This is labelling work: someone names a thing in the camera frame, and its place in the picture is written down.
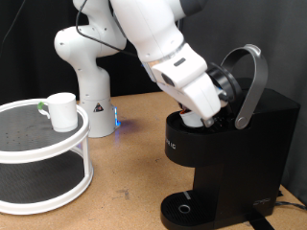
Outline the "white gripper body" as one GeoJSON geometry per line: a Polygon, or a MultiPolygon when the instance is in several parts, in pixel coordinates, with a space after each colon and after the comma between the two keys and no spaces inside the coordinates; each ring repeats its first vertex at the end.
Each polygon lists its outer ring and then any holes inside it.
{"type": "Polygon", "coordinates": [[[217,88],[206,74],[207,64],[187,43],[169,58],[151,62],[150,69],[164,92],[204,120],[220,111],[217,88]]]}

